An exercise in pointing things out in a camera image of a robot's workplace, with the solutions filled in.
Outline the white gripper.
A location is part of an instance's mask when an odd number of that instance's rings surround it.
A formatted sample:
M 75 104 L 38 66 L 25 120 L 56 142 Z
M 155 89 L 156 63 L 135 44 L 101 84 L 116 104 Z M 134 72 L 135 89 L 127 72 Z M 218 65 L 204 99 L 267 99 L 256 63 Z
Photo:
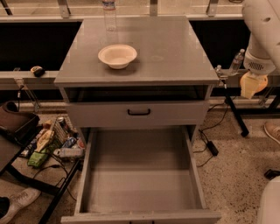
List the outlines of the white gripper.
M 256 57 L 251 52 L 246 51 L 243 65 L 249 71 L 240 80 L 241 96 L 251 99 L 258 87 L 257 77 L 259 75 L 270 74 L 276 67 L 270 58 Z

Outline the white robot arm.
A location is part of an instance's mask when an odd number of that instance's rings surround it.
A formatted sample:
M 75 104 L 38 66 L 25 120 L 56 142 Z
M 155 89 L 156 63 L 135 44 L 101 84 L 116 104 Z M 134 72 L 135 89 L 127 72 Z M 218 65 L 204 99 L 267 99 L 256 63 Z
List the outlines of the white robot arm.
M 280 69 L 279 0 L 244 0 L 242 15 L 250 30 L 243 65 L 252 81 Z M 280 174 L 267 170 L 256 224 L 280 224 Z

